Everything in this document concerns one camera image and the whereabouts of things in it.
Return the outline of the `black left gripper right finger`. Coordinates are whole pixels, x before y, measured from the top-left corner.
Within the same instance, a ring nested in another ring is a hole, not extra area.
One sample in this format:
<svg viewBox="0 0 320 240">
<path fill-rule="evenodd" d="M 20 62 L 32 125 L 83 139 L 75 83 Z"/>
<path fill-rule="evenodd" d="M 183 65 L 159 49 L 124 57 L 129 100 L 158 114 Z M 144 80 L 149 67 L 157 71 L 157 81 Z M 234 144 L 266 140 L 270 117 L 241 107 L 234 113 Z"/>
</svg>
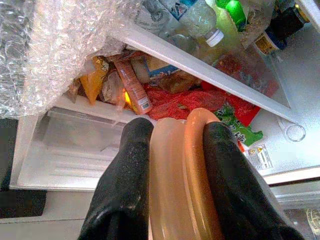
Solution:
<svg viewBox="0 0 320 240">
<path fill-rule="evenodd" d="M 221 122 L 203 129 L 205 169 L 225 240 L 305 240 Z"/>
</svg>

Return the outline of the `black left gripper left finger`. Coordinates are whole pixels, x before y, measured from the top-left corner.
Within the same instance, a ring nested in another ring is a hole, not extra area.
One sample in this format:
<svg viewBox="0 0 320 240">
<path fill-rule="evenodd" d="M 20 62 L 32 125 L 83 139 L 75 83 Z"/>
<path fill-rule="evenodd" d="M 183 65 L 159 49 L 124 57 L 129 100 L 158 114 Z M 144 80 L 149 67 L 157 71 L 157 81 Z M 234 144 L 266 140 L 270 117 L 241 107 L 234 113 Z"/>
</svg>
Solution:
<svg viewBox="0 0 320 240">
<path fill-rule="evenodd" d="M 142 117 L 124 126 L 118 153 L 97 183 L 77 240 L 148 240 L 153 129 Z"/>
</svg>

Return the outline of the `white fridge crisper drawer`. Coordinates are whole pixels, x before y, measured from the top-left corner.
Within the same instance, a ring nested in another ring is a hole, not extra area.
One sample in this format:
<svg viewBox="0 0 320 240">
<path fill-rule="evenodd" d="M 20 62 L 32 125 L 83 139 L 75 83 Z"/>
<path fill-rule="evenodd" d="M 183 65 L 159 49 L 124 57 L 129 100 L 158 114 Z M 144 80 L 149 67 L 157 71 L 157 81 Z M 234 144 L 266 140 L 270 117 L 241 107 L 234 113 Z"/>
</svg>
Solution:
<svg viewBox="0 0 320 240">
<path fill-rule="evenodd" d="M 43 114 L 18 119 L 11 189 L 93 191 L 116 156 L 127 109 L 84 96 L 61 96 Z"/>
</svg>

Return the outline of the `white fridge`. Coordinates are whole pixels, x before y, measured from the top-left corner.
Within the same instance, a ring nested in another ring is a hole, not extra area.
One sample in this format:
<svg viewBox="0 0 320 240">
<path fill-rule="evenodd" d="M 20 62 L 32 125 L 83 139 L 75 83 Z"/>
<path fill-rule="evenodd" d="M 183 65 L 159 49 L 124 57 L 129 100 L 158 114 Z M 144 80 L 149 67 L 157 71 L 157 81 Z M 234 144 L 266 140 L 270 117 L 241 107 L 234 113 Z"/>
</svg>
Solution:
<svg viewBox="0 0 320 240">
<path fill-rule="evenodd" d="M 158 1 L 172 14 L 173 0 Z M 251 146 L 235 139 L 244 155 L 250 148 L 266 146 L 273 168 L 254 168 L 303 238 L 320 240 L 320 0 L 246 0 L 249 14 L 244 33 L 238 32 L 229 13 L 218 7 L 216 0 L 205 2 L 215 11 L 216 27 L 224 35 L 217 45 L 210 47 L 203 38 L 192 37 L 173 14 L 179 27 L 173 35 L 161 39 L 298 114 L 299 122 L 295 123 L 260 107 L 248 126 L 253 132 L 262 131 L 263 138 Z M 284 50 L 262 54 L 255 40 L 272 19 L 295 3 L 309 22 L 286 39 Z M 144 57 L 152 55 L 122 43 L 118 54 L 96 55 L 106 58 L 109 70 L 95 104 L 99 101 L 119 111 L 130 110 L 134 119 L 149 120 L 154 130 L 164 118 L 136 114 L 114 62 L 130 61 L 143 88 L 145 84 L 159 87 L 162 78 L 150 79 Z M 80 77 L 95 70 L 93 57 L 88 61 L 88 71 L 76 77 L 61 96 L 71 102 L 79 96 L 87 98 Z M 60 240 L 72 221 L 80 221 L 80 227 L 73 231 L 77 240 L 100 178 L 92 191 L 10 188 L 19 118 L 0 119 L 0 240 Z"/>
</svg>

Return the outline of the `yellow warning sticker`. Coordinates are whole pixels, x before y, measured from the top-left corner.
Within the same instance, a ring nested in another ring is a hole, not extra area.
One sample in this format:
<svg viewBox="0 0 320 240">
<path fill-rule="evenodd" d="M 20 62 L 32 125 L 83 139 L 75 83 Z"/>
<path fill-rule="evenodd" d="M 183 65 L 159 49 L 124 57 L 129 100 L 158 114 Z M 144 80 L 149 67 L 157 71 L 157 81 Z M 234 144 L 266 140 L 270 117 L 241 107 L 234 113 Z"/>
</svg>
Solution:
<svg viewBox="0 0 320 240">
<path fill-rule="evenodd" d="M 254 146 L 246 150 L 244 153 L 247 159 L 258 171 L 273 168 L 271 158 L 264 144 Z"/>
</svg>

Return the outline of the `green snack packet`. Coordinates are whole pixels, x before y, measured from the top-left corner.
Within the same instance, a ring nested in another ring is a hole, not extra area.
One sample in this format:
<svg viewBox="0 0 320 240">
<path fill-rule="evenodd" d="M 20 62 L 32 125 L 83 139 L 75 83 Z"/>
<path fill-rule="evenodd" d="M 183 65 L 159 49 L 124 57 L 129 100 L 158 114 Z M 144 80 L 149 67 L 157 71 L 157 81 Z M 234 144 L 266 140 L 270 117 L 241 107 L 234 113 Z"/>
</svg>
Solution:
<svg viewBox="0 0 320 240">
<path fill-rule="evenodd" d="M 260 141 L 263 138 L 263 132 L 253 132 L 250 126 L 244 126 L 235 116 L 235 110 L 228 103 L 214 113 L 219 120 L 227 125 L 234 137 L 247 147 Z"/>
</svg>

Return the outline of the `red plastic bag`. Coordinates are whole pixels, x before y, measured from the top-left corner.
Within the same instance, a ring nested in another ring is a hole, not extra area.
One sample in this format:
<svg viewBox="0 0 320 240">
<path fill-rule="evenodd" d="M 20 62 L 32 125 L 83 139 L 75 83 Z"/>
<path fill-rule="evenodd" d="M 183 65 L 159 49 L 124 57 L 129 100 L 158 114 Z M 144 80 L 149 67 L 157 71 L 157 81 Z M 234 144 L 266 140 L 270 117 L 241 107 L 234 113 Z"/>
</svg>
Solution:
<svg viewBox="0 0 320 240">
<path fill-rule="evenodd" d="M 154 120 L 162 118 L 185 120 L 194 109 L 204 108 L 214 113 L 224 104 L 228 104 L 234 110 L 235 117 L 247 127 L 261 109 L 208 83 L 179 93 L 170 93 L 149 84 L 143 87 L 152 104 L 152 109 L 147 115 Z"/>
</svg>

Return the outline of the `pink tube package with barcode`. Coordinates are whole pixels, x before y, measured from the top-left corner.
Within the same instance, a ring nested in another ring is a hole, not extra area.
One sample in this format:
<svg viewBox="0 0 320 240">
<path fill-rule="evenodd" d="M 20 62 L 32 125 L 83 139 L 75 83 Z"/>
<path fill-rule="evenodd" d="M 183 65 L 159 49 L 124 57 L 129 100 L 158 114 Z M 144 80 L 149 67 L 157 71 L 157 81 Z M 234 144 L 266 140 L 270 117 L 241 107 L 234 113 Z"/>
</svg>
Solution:
<svg viewBox="0 0 320 240">
<path fill-rule="evenodd" d="M 137 115 L 144 115 L 151 111 L 152 103 L 139 82 L 129 60 L 115 61 L 114 65 L 129 96 L 132 109 Z"/>
</svg>

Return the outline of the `orange sauce sachet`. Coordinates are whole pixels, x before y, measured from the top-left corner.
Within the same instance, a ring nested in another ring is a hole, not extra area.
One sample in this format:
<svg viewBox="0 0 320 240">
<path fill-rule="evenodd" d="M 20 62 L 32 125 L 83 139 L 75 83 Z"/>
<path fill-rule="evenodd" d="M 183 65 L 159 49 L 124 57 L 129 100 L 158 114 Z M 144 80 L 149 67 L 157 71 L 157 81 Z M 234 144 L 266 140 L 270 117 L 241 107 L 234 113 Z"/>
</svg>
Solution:
<svg viewBox="0 0 320 240">
<path fill-rule="evenodd" d="M 102 87 L 104 78 L 109 71 L 109 63 L 104 56 L 94 56 L 92 58 L 94 71 L 79 78 L 84 92 L 91 105 L 94 105 Z"/>
</svg>

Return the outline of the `brown wrapped food pack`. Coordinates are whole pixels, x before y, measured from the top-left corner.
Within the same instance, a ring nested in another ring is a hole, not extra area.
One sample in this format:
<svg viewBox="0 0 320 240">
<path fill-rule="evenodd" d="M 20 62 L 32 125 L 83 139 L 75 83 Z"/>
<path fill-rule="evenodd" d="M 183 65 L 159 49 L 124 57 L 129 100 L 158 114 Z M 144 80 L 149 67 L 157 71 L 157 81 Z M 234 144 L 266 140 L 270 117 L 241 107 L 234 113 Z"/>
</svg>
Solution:
<svg viewBox="0 0 320 240">
<path fill-rule="evenodd" d="M 171 94 L 177 94 L 188 91 L 193 86 L 199 85 L 201 81 L 200 78 L 180 70 L 161 78 L 158 86 Z"/>
</svg>

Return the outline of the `blue and white carton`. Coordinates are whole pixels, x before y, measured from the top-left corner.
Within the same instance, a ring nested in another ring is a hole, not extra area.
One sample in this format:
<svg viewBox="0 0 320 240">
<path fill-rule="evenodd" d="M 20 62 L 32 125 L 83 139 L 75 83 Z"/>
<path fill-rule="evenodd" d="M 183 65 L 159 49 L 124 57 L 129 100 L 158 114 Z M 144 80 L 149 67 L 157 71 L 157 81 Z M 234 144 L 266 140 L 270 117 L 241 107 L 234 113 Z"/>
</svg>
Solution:
<svg viewBox="0 0 320 240">
<path fill-rule="evenodd" d="M 150 79 L 161 79 L 180 70 L 179 68 L 150 55 L 144 57 L 144 64 Z"/>
</svg>

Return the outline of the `clear bubble wrap sheet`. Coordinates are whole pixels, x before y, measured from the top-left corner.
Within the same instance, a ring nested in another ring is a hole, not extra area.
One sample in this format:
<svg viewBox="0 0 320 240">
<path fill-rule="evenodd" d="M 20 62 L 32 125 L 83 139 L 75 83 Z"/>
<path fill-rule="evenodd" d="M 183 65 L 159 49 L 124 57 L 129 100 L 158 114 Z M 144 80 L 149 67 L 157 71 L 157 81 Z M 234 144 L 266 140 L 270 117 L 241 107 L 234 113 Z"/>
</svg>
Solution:
<svg viewBox="0 0 320 240">
<path fill-rule="evenodd" d="M 140 0 L 0 0 L 0 119 L 45 112 L 94 56 L 119 54 Z"/>
</svg>

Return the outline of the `dark jar with blue lid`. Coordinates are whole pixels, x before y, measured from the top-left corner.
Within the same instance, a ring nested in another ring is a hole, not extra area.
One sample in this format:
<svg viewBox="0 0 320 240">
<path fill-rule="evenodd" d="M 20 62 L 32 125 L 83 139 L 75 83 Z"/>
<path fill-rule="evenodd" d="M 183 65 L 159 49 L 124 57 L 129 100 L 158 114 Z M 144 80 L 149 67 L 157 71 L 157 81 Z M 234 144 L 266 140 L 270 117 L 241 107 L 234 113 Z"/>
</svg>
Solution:
<svg viewBox="0 0 320 240">
<path fill-rule="evenodd" d="M 284 50 L 287 47 L 287 38 L 298 32 L 310 20 L 295 2 L 294 6 L 281 12 L 270 21 L 266 30 L 255 40 L 257 49 L 265 56 Z"/>
</svg>

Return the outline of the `clear bottle with white cap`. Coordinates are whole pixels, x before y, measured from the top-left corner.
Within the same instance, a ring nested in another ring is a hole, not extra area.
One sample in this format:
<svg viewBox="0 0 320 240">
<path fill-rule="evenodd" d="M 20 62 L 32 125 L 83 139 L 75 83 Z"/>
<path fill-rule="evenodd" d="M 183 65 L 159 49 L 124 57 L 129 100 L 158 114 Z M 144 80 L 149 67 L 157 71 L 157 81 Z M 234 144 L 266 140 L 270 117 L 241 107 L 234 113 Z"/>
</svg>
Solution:
<svg viewBox="0 0 320 240">
<path fill-rule="evenodd" d="M 223 32 L 216 27 L 216 12 L 205 0 L 173 0 L 170 10 L 193 38 L 204 39 L 209 47 L 224 38 Z"/>
</svg>

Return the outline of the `green plastic bottle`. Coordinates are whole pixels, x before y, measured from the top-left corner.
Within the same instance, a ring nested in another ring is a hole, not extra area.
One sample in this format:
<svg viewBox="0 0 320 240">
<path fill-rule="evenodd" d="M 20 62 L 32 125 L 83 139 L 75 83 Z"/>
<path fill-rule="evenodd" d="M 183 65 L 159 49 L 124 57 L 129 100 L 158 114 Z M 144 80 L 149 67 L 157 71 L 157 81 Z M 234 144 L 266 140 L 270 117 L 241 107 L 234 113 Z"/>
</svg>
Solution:
<svg viewBox="0 0 320 240">
<path fill-rule="evenodd" d="M 229 13 L 238 32 L 245 30 L 247 18 L 239 0 L 216 0 L 216 5 Z"/>
</svg>

